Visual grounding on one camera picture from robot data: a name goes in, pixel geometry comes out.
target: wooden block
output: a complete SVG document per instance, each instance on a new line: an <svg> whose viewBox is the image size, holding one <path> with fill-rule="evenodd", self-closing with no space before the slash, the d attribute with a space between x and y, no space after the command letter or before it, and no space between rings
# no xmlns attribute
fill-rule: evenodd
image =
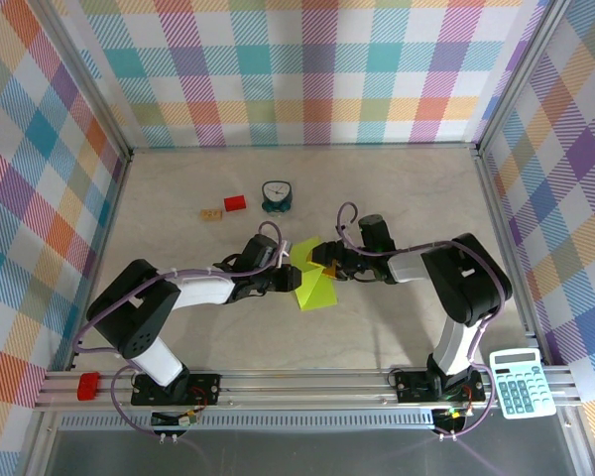
<svg viewBox="0 0 595 476"><path fill-rule="evenodd" d="M217 208L200 210L200 219L203 221L220 221L222 220L222 210Z"/></svg>

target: plaid wall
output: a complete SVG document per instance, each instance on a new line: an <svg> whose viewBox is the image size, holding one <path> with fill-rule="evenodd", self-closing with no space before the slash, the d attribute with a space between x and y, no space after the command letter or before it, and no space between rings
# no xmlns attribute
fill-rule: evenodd
<svg viewBox="0 0 595 476"><path fill-rule="evenodd" d="M0 0L0 475L66 357L121 168L25 0Z"/></svg>
<svg viewBox="0 0 595 476"><path fill-rule="evenodd" d="M490 149L541 326L595 435L595 0L571 6Z"/></svg>
<svg viewBox="0 0 595 476"><path fill-rule="evenodd" d="M182 147L471 141L546 1L54 4L130 141Z"/></svg>

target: yellow cloth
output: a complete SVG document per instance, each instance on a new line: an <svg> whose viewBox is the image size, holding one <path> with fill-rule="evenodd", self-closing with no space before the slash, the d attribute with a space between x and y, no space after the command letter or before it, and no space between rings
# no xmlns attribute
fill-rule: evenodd
<svg viewBox="0 0 595 476"><path fill-rule="evenodd" d="M291 248L291 264L301 271L301 286L296 289L297 303L301 310L313 310L337 304L337 294L332 280L323 274L322 267L307 261L308 254L319 243L321 243L319 237L314 236Z"/></svg>

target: calculator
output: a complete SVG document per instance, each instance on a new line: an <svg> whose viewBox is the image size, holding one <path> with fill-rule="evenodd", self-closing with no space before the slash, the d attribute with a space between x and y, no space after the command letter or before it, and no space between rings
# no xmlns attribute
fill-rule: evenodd
<svg viewBox="0 0 595 476"><path fill-rule="evenodd" d="M555 415L555 402L540 364L539 350L498 350L489 359L505 418Z"/></svg>

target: orange object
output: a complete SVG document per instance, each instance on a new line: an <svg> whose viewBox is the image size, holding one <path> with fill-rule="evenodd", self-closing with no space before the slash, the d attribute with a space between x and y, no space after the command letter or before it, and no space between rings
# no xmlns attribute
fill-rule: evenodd
<svg viewBox="0 0 595 476"><path fill-rule="evenodd" d="M245 195L230 196L229 198L225 198L224 201L226 211L244 210L247 208Z"/></svg>
<svg viewBox="0 0 595 476"><path fill-rule="evenodd" d="M220 221L222 220L222 210L217 208L200 210L200 218L204 221Z"/></svg>
<svg viewBox="0 0 595 476"><path fill-rule="evenodd" d="M77 399L80 402L95 400L97 396L97 383L99 382L99 372L86 372L79 377L77 386Z"/></svg>

